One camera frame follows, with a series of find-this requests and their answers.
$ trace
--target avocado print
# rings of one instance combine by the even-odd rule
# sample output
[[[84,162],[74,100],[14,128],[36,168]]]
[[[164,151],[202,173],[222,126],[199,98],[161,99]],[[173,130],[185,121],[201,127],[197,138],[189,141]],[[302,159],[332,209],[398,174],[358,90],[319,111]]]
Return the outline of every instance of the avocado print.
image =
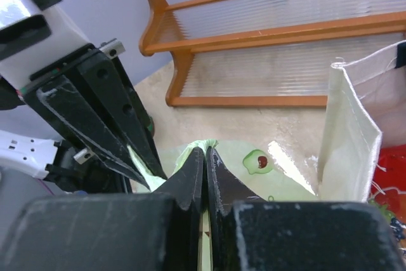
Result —
[[[242,160],[242,164],[250,175],[267,174],[273,168],[268,162],[268,156],[260,149],[254,149]]]

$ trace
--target clear corrugated shelf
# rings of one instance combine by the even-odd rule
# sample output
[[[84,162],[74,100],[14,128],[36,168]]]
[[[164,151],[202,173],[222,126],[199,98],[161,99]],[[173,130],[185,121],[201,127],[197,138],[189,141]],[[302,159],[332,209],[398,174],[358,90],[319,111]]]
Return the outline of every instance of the clear corrugated shelf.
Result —
[[[166,12],[154,41],[180,40],[175,19],[183,39],[195,39],[399,11],[406,0],[224,0]]]
[[[326,95],[331,63],[358,60],[402,39],[396,33],[197,53],[181,96]]]

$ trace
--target red object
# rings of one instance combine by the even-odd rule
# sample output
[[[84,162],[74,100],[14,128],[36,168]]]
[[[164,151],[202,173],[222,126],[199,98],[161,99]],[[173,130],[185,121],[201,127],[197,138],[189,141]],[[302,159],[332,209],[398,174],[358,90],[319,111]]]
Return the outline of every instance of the red object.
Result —
[[[373,181],[385,194],[372,185],[371,197],[406,222],[406,145],[381,149],[378,165]]]

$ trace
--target wooden shelf frame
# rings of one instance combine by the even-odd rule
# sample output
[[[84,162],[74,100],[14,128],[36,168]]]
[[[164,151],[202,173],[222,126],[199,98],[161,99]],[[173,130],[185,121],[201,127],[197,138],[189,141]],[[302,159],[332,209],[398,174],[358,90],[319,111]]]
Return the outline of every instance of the wooden shelf frame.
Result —
[[[183,97],[182,88],[195,53],[239,48],[254,48],[276,44],[304,43],[324,39],[369,36],[395,32],[406,32],[406,11],[386,13],[343,20],[293,25],[274,29],[260,29],[197,39],[186,39],[182,34],[174,12],[204,4],[226,0],[191,0],[168,4],[166,0],[148,0],[150,19],[139,43],[145,56],[156,52],[170,51],[174,60],[174,76],[166,95],[166,102],[177,107],[264,107],[264,106],[325,106],[326,96],[235,96],[235,97]],[[162,27],[170,27],[176,41],[157,43],[154,41]]]

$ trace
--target purple wire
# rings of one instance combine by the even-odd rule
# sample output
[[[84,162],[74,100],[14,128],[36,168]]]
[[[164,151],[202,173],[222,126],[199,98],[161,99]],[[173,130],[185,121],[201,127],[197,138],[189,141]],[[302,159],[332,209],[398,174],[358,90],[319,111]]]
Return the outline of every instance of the purple wire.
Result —
[[[49,188],[49,186],[47,186],[45,184],[45,182],[43,182],[41,179],[37,179],[37,181],[39,182],[39,184],[41,184],[51,195],[55,195],[52,190]]]

